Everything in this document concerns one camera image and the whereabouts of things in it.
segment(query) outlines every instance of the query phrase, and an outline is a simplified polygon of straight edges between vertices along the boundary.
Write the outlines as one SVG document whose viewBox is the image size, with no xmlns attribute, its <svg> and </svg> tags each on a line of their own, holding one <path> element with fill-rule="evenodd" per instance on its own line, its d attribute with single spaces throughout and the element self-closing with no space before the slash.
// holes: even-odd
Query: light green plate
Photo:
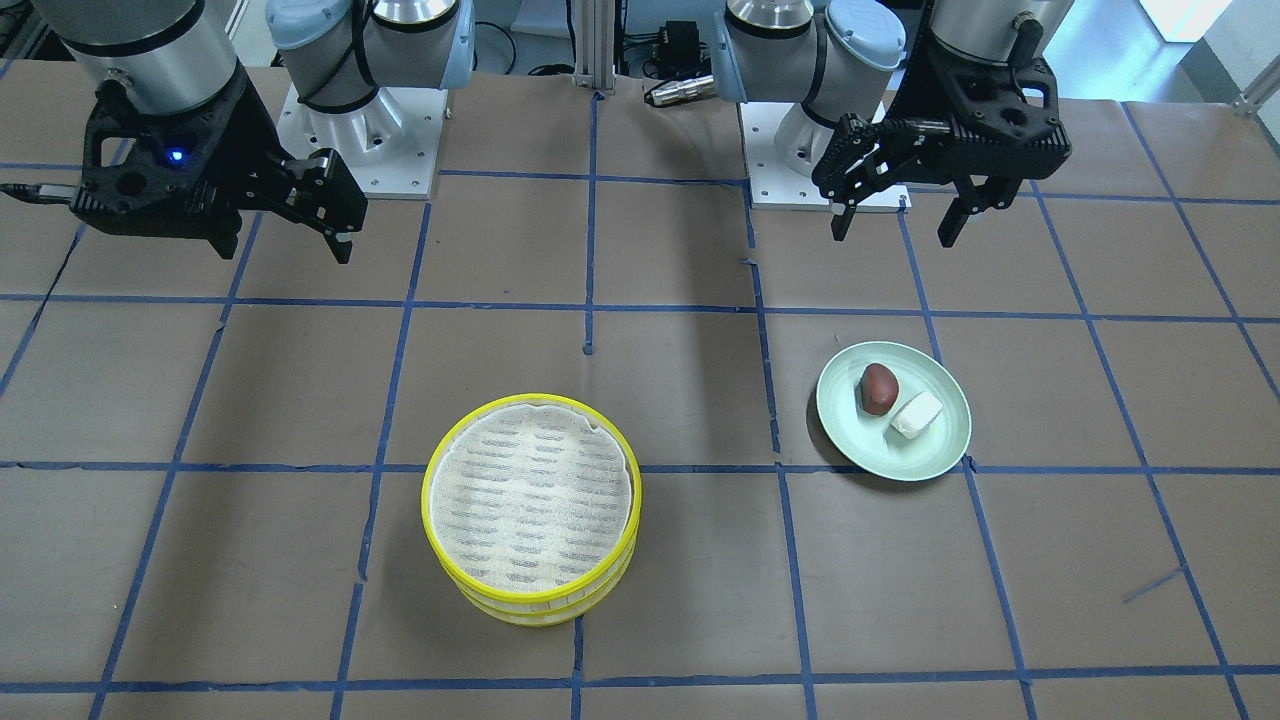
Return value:
<svg viewBox="0 0 1280 720">
<path fill-rule="evenodd" d="M 882 418 L 864 413 L 858 400 L 858 383 L 872 363 L 897 377 L 897 402 Z M 942 413 L 919 437 L 906 439 L 890 421 L 925 391 L 942 402 Z M 896 342 L 861 342 L 837 352 L 818 378 L 818 416 L 846 457 L 893 480 L 928 480 L 946 473 L 964 457 L 973 432 L 969 402 L 951 373 L 919 350 Z"/>
</svg>

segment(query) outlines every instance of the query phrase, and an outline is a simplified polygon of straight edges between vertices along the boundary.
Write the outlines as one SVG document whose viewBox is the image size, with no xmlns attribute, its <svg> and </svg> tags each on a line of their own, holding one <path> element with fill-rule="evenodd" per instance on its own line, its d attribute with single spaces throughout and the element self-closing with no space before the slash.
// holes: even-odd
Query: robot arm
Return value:
<svg viewBox="0 0 1280 720">
<path fill-rule="evenodd" d="M 1046 178 L 1070 156 L 1057 85 L 1041 54 L 1071 3 L 928 0 L 893 104 L 870 123 L 905 45 L 887 8 L 728 0 L 716 18 L 714 94 L 796 102 L 780 129 L 788 137 L 776 142 L 831 201 L 837 241 L 858 204 L 895 183 L 954 183 L 959 197 L 938 228 L 951 247 L 969 217 L 1007 208 L 1023 179 Z M 1033 102 L 1029 90 L 1042 100 Z M 707 78 L 660 92 L 710 94 Z M 973 176 L 987 179 L 975 186 Z"/>
<path fill-rule="evenodd" d="M 78 187 L 4 184 L 28 202 L 67 204 L 110 234 L 207 240 L 236 252 L 239 210 L 270 210 L 321 233 L 334 258 L 367 201 L 330 149 L 285 152 L 230 41 L 204 0 L 74 0 L 36 8 L 97 83 Z M 132 141 L 123 161 L 104 145 Z"/>
</svg>

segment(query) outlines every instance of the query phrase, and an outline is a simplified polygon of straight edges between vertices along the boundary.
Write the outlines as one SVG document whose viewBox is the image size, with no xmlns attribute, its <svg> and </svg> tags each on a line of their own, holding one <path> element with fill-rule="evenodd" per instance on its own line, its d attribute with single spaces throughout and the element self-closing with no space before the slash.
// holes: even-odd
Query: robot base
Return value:
<svg viewBox="0 0 1280 720">
<path fill-rule="evenodd" d="M 744 102 L 739 105 L 742 118 L 742 147 L 751 177 L 751 204 L 762 210 L 829 210 L 828 202 L 813 181 L 792 170 L 778 154 L 773 142 L 782 119 L 792 102 Z M 884 114 L 881 106 L 877 119 Z M 878 192 L 858 205 L 859 213 L 897 213 L 911 206 L 906 186 Z"/>
<path fill-rule="evenodd" d="M 394 147 L 387 147 L 394 152 L 379 156 L 371 163 L 361 163 L 361 158 L 352 156 L 348 160 L 351 174 L 366 197 L 430 200 L 435 184 L 448 91 L 390 87 L 384 88 L 384 92 L 390 94 L 401 110 L 407 135 L 396 138 Z M 298 104 L 297 88 L 289 86 L 275 128 L 280 143 L 296 158 L 306 158 L 324 146 L 324 142 L 311 142 L 312 135 L 306 120 L 306 113 L 310 111 Z"/>
</svg>

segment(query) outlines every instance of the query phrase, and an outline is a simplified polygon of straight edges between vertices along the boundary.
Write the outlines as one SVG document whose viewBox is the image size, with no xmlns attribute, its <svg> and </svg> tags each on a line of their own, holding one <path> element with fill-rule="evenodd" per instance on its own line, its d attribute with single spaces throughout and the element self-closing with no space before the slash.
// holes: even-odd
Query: blue tape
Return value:
<svg viewBox="0 0 1280 720">
<path fill-rule="evenodd" d="M 120 659 L 120 650 L 124 647 L 124 637 L 129 632 L 129 623 L 133 619 L 133 611 L 137 607 L 138 596 L 142 592 L 142 582 L 146 579 L 147 566 L 151 562 L 151 553 L 155 550 L 156 538 L 160 534 L 160 523 L 164 519 L 165 507 L 169 505 L 169 495 L 173 492 L 173 483 L 174 478 L 178 475 L 182 454 L 187 448 L 187 439 L 191 437 L 191 428 L 196 421 L 196 414 L 200 411 L 200 401 L 205 395 L 205 386 L 209 383 L 209 375 L 214 369 L 214 359 L 218 356 L 218 348 L 223 343 L 223 334 L 227 329 L 227 323 L 230 319 L 232 307 L 234 307 L 233 300 L 236 299 L 236 293 L 239 291 L 241 281 L 244 277 L 244 268 L 248 265 L 250 254 L 253 251 L 253 243 L 257 241 L 257 232 L 261 227 L 262 213 L 257 213 L 253 217 L 253 225 L 250 229 L 248 240 L 244 242 L 244 250 L 241 252 L 239 264 L 236 266 L 236 275 L 232 278 L 230 288 L 227 291 L 223 311 L 219 315 L 219 328 L 214 331 L 214 337 L 209 341 L 209 351 L 205 354 L 205 364 L 200 370 L 200 379 L 196 380 L 196 389 L 192 392 L 191 402 L 187 406 L 187 416 L 183 419 L 182 430 L 178 433 L 178 442 L 173 450 L 173 460 L 170 462 L 169 471 L 165 474 L 164 484 L 160 488 L 160 497 L 156 500 L 155 511 L 151 515 L 151 525 L 147 528 L 147 537 L 142 543 L 142 553 L 138 557 L 138 565 L 133 573 L 133 582 L 129 584 L 129 594 L 124 601 L 124 609 L 120 611 L 120 621 L 115 628 L 115 637 L 111 641 L 111 650 L 106 656 L 106 665 L 102 667 L 101 684 L 99 691 L 93 694 L 93 705 L 90 708 L 88 720 L 99 720 L 102 712 L 102 702 L 106 700 L 108 684 L 115 674 L 115 664 Z"/>
<path fill-rule="evenodd" d="M 1027 715 L 1036 720 L 1036 702 L 1030 694 L 1030 676 L 1027 674 L 1027 659 L 1023 656 L 1023 643 L 1018 637 L 1018 625 L 1014 621 L 1014 606 L 1009 601 L 1009 589 L 1005 587 L 1005 574 L 1000 569 L 1000 557 L 996 555 L 996 542 L 991 537 L 991 525 L 987 523 L 987 511 L 982 506 L 982 493 L 978 491 L 978 480 L 974 478 L 970 466 L 964 468 L 965 484 L 969 488 L 969 501 L 973 503 L 974 515 L 978 519 L 978 532 L 982 534 L 982 546 L 987 552 L 987 564 L 991 566 L 991 578 L 996 584 L 996 597 L 1000 600 L 1000 612 L 1005 618 L 1005 629 L 1009 633 L 1009 647 L 1014 653 L 1014 670 L 1018 674 L 1023 688 L 1023 703 L 1027 706 Z"/>
<path fill-rule="evenodd" d="M 809 624 L 804 615 L 804 591 L 800 587 L 800 557 L 796 551 L 795 516 L 791 512 L 791 488 L 782 465 L 777 466 L 778 500 L 782 503 L 782 532 L 787 539 L 787 565 L 791 571 L 791 602 L 796 614 L 796 639 L 800 644 L 800 683 L 809 720 L 818 720 L 818 698 L 813 691 L 813 662 L 809 656 Z"/>
<path fill-rule="evenodd" d="M 582 616 L 573 618 L 573 674 L 570 676 L 570 719 L 582 720 Z"/>
<path fill-rule="evenodd" d="M 1062 246 L 1062 240 L 1057 234 L 1057 225 L 1053 223 L 1053 217 L 1048 211 L 1048 204 L 1044 202 L 1044 196 L 1039 191 L 1039 184 L 1036 181 L 1030 181 L 1032 192 L 1036 195 L 1036 202 L 1039 205 L 1041 217 L 1044 218 L 1044 225 L 1048 228 L 1050 240 L 1053 241 L 1053 249 L 1057 251 L 1059 261 L 1062 263 L 1062 270 L 1066 273 L 1066 282 L 1071 286 L 1071 293 L 1075 295 L 1075 302 L 1080 307 L 1080 313 L 1085 316 L 1084 325 L 1089 331 L 1089 340 L 1093 341 L 1093 350 L 1098 355 L 1098 363 L 1102 364 L 1102 372 L 1107 377 L 1107 384 L 1111 386 L 1111 396 L 1115 398 L 1116 405 L 1120 406 L 1120 415 L 1125 420 L 1125 430 L 1129 433 L 1129 441 L 1133 443 L 1134 451 L 1138 454 L 1138 462 L 1143 468 L 1148 465 L 1147 454 L 1142 448 L 1142 441 L 1138 438 L 1138 429 L 1133 424 L 1133 419 L 1129 416 L 1129 406 L 1125 404 L 1124 396 L 1120 393 L 1120 383 L 1116 382 L 1115 372 L 1111 369 L 1111 361 L 1107 360 L 1106 350 L 1102 347 L 1102 337 L 1098 336 L 1098 328 L 1094 325 L 1092 314 L 1089 313 L 1089 306 L 1084 301 L 1084 293 L 1080 291 L 1080 283 L 1075 279 L 1075 272 L 1071 270 L 1071 263 L 1066 259 L 1066 249 Z"/>
<path fill-rule="evenodd" d="M 95 470 L 106 473 L 147 473 L 168 470 L 169 462 L 60 462 L 50 460 L 0 460 L 0 469 L 24 470 Z"/>
<path fill-rule="evenodd" d="M 640 183 L 640 184 L 695 184 L 695 186 L 724 186 L 724 187 L 746 187 L 745 179 L 728 179 L 728 178 L 644 178 L 636 176 L 596 176 L 600 182 L 622 182 L 622 183 Z"/>
<path fill-rule="evenodd" d="M 765 307 L 767 315 L 867 315 L 890 318 L 919 318 L 919 310 L 881 307 Z"/>
<path fill-rule="evenodd" d="M 20 468 L 26 470 L 93 470 L 104 473 L 145 473 L 168 470 L 169 462 L 115 462 L 115 461 L 76 461 L 76 460 L 0 460 L 0 469 Z M 283 465 L 276 462 L 180 462 L 179 473 L 315 473 L 315 474 L 365 474 L 375 471 L 375 465 Z M 773 473 L 776 465 L 641 465 L 640 471 L 648 474 L 760 474 Z M 384 464 L 383 473 L 426 471 L 424 464 Z M 838 473 L 868 474 L 856 465 L 782 465 L 788 475 Z M 963 464 L 947 470 L 959 473 Z M 1238 475 L 1238 477 L 1276 477 L 1280 468 L 1239 468 L 1239 466 L 1116 466 L 1116 465 L 984 465 L 973 461 L 973 470 L 986 475 Z"/>
<path fill-rule="evenodd" d="M 338 660 L 338 678 L 334 680 L 329 720 L 342 717 L 342 701 L 346 697 L 347 673 L 351 670 L 351 653 L 356 647 L 356 624 L 360 621 L 360 605 L 364 597 L 365 579 L 360 578 L 351 587 L 351 607 L 347 610 L 347 629 L 342 633 L 342 656 Z"/>
<path fill-rule="evenodd" d="M 1034 680 L 1068 680 L 1084 678 L 1179 678 L 1189 675 L 1221 675 L 1216 665 L 1139 665 L 1132 667 L 1047 667 L 1030 670 Z"/>
<path fill-rule="evenodd" d="M 1235 675 L 1280 675 L 1280 665 L 1233 665 Z M 1030 669 L 1032 680 L 1088 678 L 1181 678 L 1216 676 L 1217 665 L 1138 665 L 1107 667 L 1042 667 Z M 909 684 L 909 683 L 982 683 L 1018 680 L 1014 670 L 943 670 L 914 673 L 814 673 L 814 685 Z M 582 680 L 584 688 L 687 688 L 724 685 L 800 685 L 799 674 L 764 675 L 636 675 Z M 346 692 L 394 691 L 529 691 L 571 689 L 571 678 L 420 678 L 348 680 Z M 70 694 L 91 693 L 100 683 L 0 683 L 0 694 Z M 109 693 L 205 693 L 205 692 L 333 692 L 337 680 L 280 680 L 271 683 L 214 683 L 191 680 L 113 682 Z"/>
<path fill-rule="evenodd" d="M 31 346 L 31 338 L 36 336 L 36 328 L 40 327 L 40 320 L 45 316 L 45 307 L 49 306 L 49 299 L 54 295 L 54 288 L 58 287 L 58 281 L 63 279 L 63 273 L 67 272 L 67 264 L 72 260 L 72 252 L 79 247 L 81 240 L 84 238 L 84 229 L 88 225 L 81 223 L 79 228 L 76 229 L 76 234 L 72 236 L 72 242 L 67 247 L 67 255 L 63 256 L 61 265 L 58 266 L 58 272 L 54 273 L 54 281 L 49 283 L 49 290 L 45 291 L 44 299 L 40 301 L 40 306 L 36 307 L 36 313 L 31 316 L 27 323 L 27 329 L 22 333 L 22 340 L 18 341 L 18 347 L 13 351 L 13 357 L 9 359 L 9 364 L 5 366 L 4 375 L 0 375 L 0 397 L 4 397 L 6 389 L 9 389 L 9 383 L 13 380 L 14 373 L 18 372 L 18 364 L 22 363 L 23 355 L 27 354 L 27 347 Z"/>
<path fill-rule="evenodd" d="M 911 243 L 911 231 L 906 227 L 905 213 L 897 214 L 897 228 L 902 234 L 902 246 L 906 249 L 906 259 L 911 265 L 915 295 L 920 301 L 920 316 L 924 319 L 924 329 L 929 333 L 929 347 L 933 348 L 933 357 L 942 363 L 942 348 L 938 347 L 938 333 L 933 328 L 933 313 L 929 310 L 929 300 L 924 293 L 924 278 L 920 275 L 920 263 L 915 256 L 915 246 Z"/>
<path fill-rule="evenodd" d="M 1190 205 L 1280 205 L 1280 200 L 1228 200 L 1224 197 L 1179 197 L 1178 201 Z"/>
<path fill-rule="evenodd" d="M 596 186 L 599 184 L 599 177 L 596 173 L 600 155 L 600 100 L 604 100 L 604 95 L 600 92 L 591 94 L 591 145 L 586 186 L 586 311 L 584 313 L 582 320 L 582 355 L 591 355 L 595 352 L 595 200 Z"/>
<path fill-rule="evenodd" d="M 818 685 L 906 684 L 906 683 L 989 683 L 1018 680 L 1012 670 L 950 670 L 941 673 L 819 673 Z"/>
<path fill-rule="evenodd" d="M 740 305 L 593 305 L 598 313 L 712 313 L 750 315 L 755 307 Z"/>
<path fill-rule="evenodd" d="M 383 427 L 378 433 L 378 452 L 374 457 L 374 477 L 369 482 L 369 516 L 360 541 L 360 559 L 356 562 L 357 580 L 351 592 L 351 609 L 347 612 L 347 632 L 342 641 L 342 656 L 338 661 L 337 687 L 333 691 L 333 703 L 329 708 L 330 720 L 342 716 L 342 702 L 347 689 L 347 675 L 351 670 L 351 655 L 356 644 L 356 624 L 360 619 L 360 606 L 369 582 L 369 553 L 374 544 L 374 528 L 378 523 L 378 501 L 381 497 L 383 464 L 387 461 L 387 446 L 390 443 L 392 423 L 396 416 L 396 401 L 399 393 L 399 378 L 404 366 L 404 347 L 408 345 L 410 324 L 413 318 L 413 300 L 417 295 L 417 282 L 422 270 L 422 256 L 426 254 L 426 237 L 431 225 L 431 204 L 422 206 L 422 220 L 417 232 L 417 247 L 413 250 L 413 265 L 410 268 L 408 284 L 404 291 L 401 313 L 401 327 L 396 340 L 396 355 L 392 359 L 390 380 L 387 383 L 387 404 L 383 410 Z"/>
<path fill-rule="evenodd" d="M 719 685 L 799 685 L 797 674 L 765 675 L 634 675 L 586 680 L 586 688 L 705 688 Z"/>
<path fill-rule="evenodd" d="M 1155 168 L 1156 174 L 1160 176 L 1160 183 L 1165 186 L 1165 192 L 1167 192 L 1169 199 L 1174 201 L 1174 209 L 1178 210 L 1178 217 L 1183 220 L 1183 227 L 1187 228 L 1187 234 L 1190 236 L 1192 245 L 1196 246 L 1196 252 L 1199 254 L 1201 261 L 1204 263 L 1204 269 L 1208 270 L 1208 277 L 1213 281 L 1213 287 L 1216 287 L 1219 295 L 1222 296 L 1222 302 L 1226 304 L 1228 313 L 1230 313 L 1231 318 L 1235 319 L 1236 327 L 1244 337 L 1244 343 L 1249 347 L 1249 354 L 1253 355 L 1253 361 L 1257 363 L 1258 370 L 1262 372 L 1262 377 L 1271 388 L 1271 395 L 1280 401 L 1280 387 L 1276 386 L 1275 378 L 1271 377 L 1271 370 L 1267 369 L 1267 364 L 1262 361 L 1262 354 L 1258 352 L 1257 345 L 1253 343 L 1253 337 L 1249 336 L 1249 328 L 1240 322 L 1240 314 L 1235 310 L 1235 304 L 1231 302 L 1231 297 L 1226 293 L 1222 278 L 1219 277 L 1217 270 L 1213 268 L 1213 263 L 1208 259 L 1208 252 L 1204 250 L 1204 245 L 1201 243 L 1199 236 L 1196 233 L 1196 228 L 1192 227 L 1190 218 L 1187 217 L 1187 210 L 1174 193 L 1174 187 L 1169 183 L 1169 178 L 1165 177 L 1165 170 L 1160 167 L 1160 161 L 1156 160 L 1156 154 L 1151 150 L 1151 145 L 1147 142 L 1147 137 L 1142 133 L 1142 128 L 1138 127 L 1138 120 L 1133 117 L 1133 111 L 1129 109 L 1129 105 L 1123 104 L 1121 108 L 1124 108 L 1124 114 L 1129 119 L 1133 132 L 1138 135 L 1138 142 L 1142 143 L 1142 150 L 1147 154 L 1147 159 L 1151 160 L 1151 167 Z M 1240 710 L 1243 715 L 1247 715 L 1247 712 L 1243 712 L 1243 703 L 1240 705 Z"/>
<path fill-rule="evenodd" d="M 1129 117 L 1129 122 L 1133 124 L 1134 131 L 1138 132 L 1138 140 L 1147 151 L 1147 156 L 1151 159 L 1152 164 L 1155 164 L 1155 155 L 1151 154 L 1151 149 L 1147 146 L 1146 138 L 1142 137 L 1142 133 L 1138 131 L 1138 126 L 1134 122 L 1133 115 L 1129 114 L 1128 106 L 1125 106 L 1125 114 Z M 1160 172 L 1158 167 L 1156 172 L 1160 174 L 1161 182 L 1165 183 L 1165 188 L 1169 191 L 1170 197 L 1172 197 L 1172 188 L 1169 187 L 1169 183 Z M 1050 215 L 1048 205 L 1044 202 L 1044 196 L 1039 192 L 1039 184 L 1036 181 L 1032 181 L 1030 186 L 1032 192 L 1036 195 L 1036 201 L 1039 204 L 1041 214 L 1044 217 L 1044 224 L 1048 228 L 1050 238 L 1052 238 L 1053 247 L 1057 249 L 1059 259 L 1062 261 L 1062 269 L 1066 272 L 1066 278 L 1071 284 L 1071 291 L 1075 293 L 1076 302 L 1080 305 L 1080 311 L 1089 315 L 1084 295 L 1080 292 L 1080 287 L 1075 282 L 1075 273 L 1071 272 L 1071 265 L 1066 259 L 1066 251 L 1062 249 L 1062 241 L 1057 234 L 1057 227 L 1053 224 L 1052 215 Z M 1147 484 L 1156 500 L 1156 507 L 1160 510 L 1160 516 L 1165 524 L 1165 533 L 1169 536 L 1169 542 L 1174 547 L 1174 555 L 1178 557 L 1178 565 L 1185 569 L 1184 575 L 1187 578 L 1187 587 L 1190 589 L 1192 598 L 1196 601 L 1196 609 L 1204 624 L 1204 632 L 1208 634 L 1210 644 L 1213 646 L 1213 653 L 1217 657 L 1219 669 L 1226 678 L 1226 684 L 1231 691 L 1231 698 L 1235 701 L 1235 708 L 1240 715 L 1240 720 L 1248 720 L 1249 714 L 1248 710 L 1244 708 L 1244 700 L 1240 697 L 1240 691 L 1235 684 L 1235 678 L 1231 675 L 1230 667 L 1228 666 L 1226 655 L 1222 652 L 1222 644 L 1219 641 L 1217 630 L 1213 628 L 1213 621 L 1208 616 L 1208 609 L 1204 606 L 1204 601 L 1199 594 L 1199 587 L 1196 584 L 1196 577 L 1192 573 L 1190 565 L 1187 564 L 1187 556 L 1183 553 L 1181 542 L 1178 539 L 1178 532 L 1174 529 L 1174 524 L 1169 518 L 1169 511 L 1165 509 L 1165 501 L 1160 495 L 1160 487 L 1156 484 L 1156 475 L 1151 471 L 1151 462 L 1147 460 L 1147 452 L 1143 450 L 1142 439 L 1138 437 L 1138 429 L 1129 413 L 1129 406 L 1124 400 L 1124 395 L 1120 392 L 1120 384 L 1116 382 L 1115 373 L 1111 369 L 1111 361 L 1107 357 L 1106 348 L 1102 346 L 1102 338 L 1098 336 L 1098 329 L 1092 319 L 1085 318 L 1084 324 L 1089 329 L 1089 337 L 1092 338 L 1093 347 L 1098 354 L 1098 361 L 1102 364 L 1102 370 L 1106 373 L 1107 383 L 1111 386 L 1111 393 L 1115 397 L 1116 406 L 1120 409 L 1120 416 L 1124 419 L 1125 430 L 1129 433 L 1129 439 L 1133 442 L 1134 452 L 1138 455 L 1138 462 L 1144 470 L 1143 474 L 1147 478 Z"/>
<path fill-rule="evenodd" d="M 571 179 L 585 181 L 590 176 L 579 173 L 521 173 L 507 170 L 440 170 L 442 176 L 454 176 L 465 178 L 507 178 L 507 179 Z"/>
<path fill-rule="evenodd" d="M 906 214 L 899 213 L 897 227 L 902 233 L 902 245 L 906 247 L 906 258 L 911 264 L 911 278 L 915 281 L 915 292 L 920 299 L 920 313 L 924 327 L 929 334 L 929 346 L 933 348 L 933 357 L 942 363 L 942 347 L 938 345 L 938 332 L 933 325 L 933 313 L 929 310 L 929 299 L 924 292 L 924 278 L 920 274 L 919 259 L 915 255 L 915 246 L 911 242 L 911 231 L 906 225 Z M 987 525 L 987 512 L 982 506 L 982 496 L 978 492 L 978 483 L 974 479 L 970 464 L 961 464 L 964 468 L 965 483 L 969 487 L 969 500 L 982 533 L 982 544 L 987 552 L 987 562 L 991 566 L 991 579 L 996 585 L 996 596 L 1000 598 L 1000 611 L 1005 618 L 1005 629 L 1009 633 L 1009 647 L 1014 656 L 1014 669 L 1020 680 L 1023 692 L 1023 705 L 1027 707 L 1028 720 L 1037 720 L 1036 700 L 1032 697 L 1030 679 L 1027 676 L 1027 662 L 1023 659 L 1023 646 L 1018 638 L 1018 625 L 1014 623 L 1012 606 L 1009 602 L 1009 593 L 1005 589 L 1005 575 L 1000 569 L 1000 559 L 996 556 L 996 546 L 991 538 L 991 528 Z"/>
<path fill-rule="evenodd" d="M 237 305 L 284 305 L 284 306 L 323 306 L 323 307 L 402 307 L 401 300 L 351 300 L 351 299 L 312 299 L 312 297 L 239 297 Z"/>
<path fill-rule="evenodd" d="M 79 165 L 64 165 L 61 163 L 0 163 L 4 170 L 63 170 L 68 173 L 81 172 Z"/>
<path fill-rule="evenodd" d="M 1169 202 L 1167 197 L 1149 195 L 1093 195 L 1088 192 L 1042 192 L 1052 200 L 1100 200 L 1110 202 Z"/>
<path fill-rule="evenodd" d="M 315 473 L 364 474 L 372 473 L 375 465 L 285 465 L 283 462 L 182 462 L 179 473 Z"/>
<path fill-rule="evenodd" d="M 773 392 L 773 359 L 769 356 L 769 328 L 764 316 L 764 291 L 760 283 L 760 266 L 749 261 L 751 268 L 751 287 L 755 292 L 755 325 L 760 333 L 760 360 L 764 365 L 764 401 L 769 409 L 769 439 L 773 442 L 773 455 L 782 455 L 782 437 L 778 430 L 778 404 Z"/>
<path fill-rule="evenodd" d="M 347 680 L 346 692 L 375 691 L 550 691 L 567 689 L 566 678 L 433 678 L 419 680 Z"/>
<path fill-rule="evenodd" d="M 42 300 L 44 296 L 36 293 L 0 293 L 0 302 L 32 302 Z M 204 296 L 166 296 L 166 295 L 51 295 L 50 302 L 108 302 L 108 304 L 152 304 L 152 305 L 220 305 L 221 297 Z M 401 307 L 398 300 L 360 300 L 360 299 L 324 299 L 324 297 L 237 297 L 236 305 L 273 305 L 273 306 L 319 306 L 319 307 Z M 448 300 L 416 300 L 415 307 L 440 309 L 440 310 L 545 310 L 545 311 L 573 311 L 586 310 L 586 304 L 579 302 L 485 302 L 485 301 L 448 301 Z M 649 305 L 649 304 L 594 304 L 591 309 L 596 313 L 727 313 L 751 314 L 755 307 L 742 305 Z M 920 310 L 895 309 L 895 307 L 765 307 L 767 315 L 851 315 L 851 316 L 891 316 L 891 318 L 922 318 Z M 1240 316 L 1226 315 L 1093 315 L 1082 313 L 1018 313 L 1005 310 L 934 310 L 929 313 L 934 318 L 964 318 L 964 319 L 1015 319 L 1015 320 L 1107 320 L 1115 323 L 1190 323 L 1190 324 L 1257 324 L 1276 325 L 1280 318 L 1268 316 Z"/>
<path fill-rule="evenodd" d="M 751 222 L 751 183 L 742 183 L 742 208 L 746 211 L 746 247 L 755 250 L 755 223 Z"/>
<path fill-rule="evenodd" d="M 641 474 L 650 475 L 695 475 L 695 474 L 739 474 L 773 473 L 773 465 L 641 465 Z"/>
<path fill-rule="evenodd" d="M 1280 665 L 1233 665 L 1236 675 L 1280 675 Z"/>
</svg>

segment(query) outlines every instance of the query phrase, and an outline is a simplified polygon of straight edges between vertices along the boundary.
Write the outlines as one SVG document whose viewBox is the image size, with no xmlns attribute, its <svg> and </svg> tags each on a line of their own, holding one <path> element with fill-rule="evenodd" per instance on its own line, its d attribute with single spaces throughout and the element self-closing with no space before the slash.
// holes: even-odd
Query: wire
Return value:
<svg viewBox="0 0 1280 720">
<path fill-rule="evenodd" d="M 564 63 L 552 63 L 548 65 L 538 65 L 529 70 L 531 76 L 566 76 L 573 72 L 573 65 L 566 65 Z"/>
<path fill-rule="evenodd" d="M 365 12 L 360 14 L 360 19 L 357 20 L 355 19 L 355 15 L 360 5 L 365 6 Z M 347 49 L 342 51 L 342 56 L 338 58 L 338 61 L 333 64 L 333 68 L 330 68 L 329 72 L 324 74 L 324 79 L 316 83 L 316 86 L 312 87 L 311 91 L 306 94 L 306 96 L 300 96 L 298 102 L 306 104 L 311 101 L 311 99 L 314 99 L 317 92 L 324 90 L 325 86 L 329 85 L 330 82 L 333 82 L 333 78 L 338 77 L 338 73 L 342 70 L 342 67 L 347 64 L 347 60 L 351 58 L 353 53 L 357 51 L 357 49 L 360 49 L 360 51 L 364 51 L 365 26 L 369 24 L 369 18 L 374 17 L 374 0 L 351 0 L 351 14 L 352 14 L 352 23 L 355 23 L 351 29 L 351 42 L 347 44 Z"/>
<path fill-rule="evenodd" d="M 564 22 L 568 23 L 568 49 L 573 55 L 573 65 L 577 65 L 577 36 L 573 35 L 573 0 L 564 0 Z"/>
<path fill-rule="evenodd" d="M 490 23 L 488 20 L 476 20 L 476 24 L 477 26 L 492 27 L 493 29 L 500 32 L 502 35 L 504 35 L 507 37 L 507 42 L 511 44 L 511 63 L 507 64 L 507 69 L 502 74 L 509 76 L 511 70 L 513 70 L 516 68 L 516 38 L 512 37 L 509 32 L 507 32 L 507 28 L 504 28 L 504 27 L 502 27 L 499 24 Z"/>
</svg>

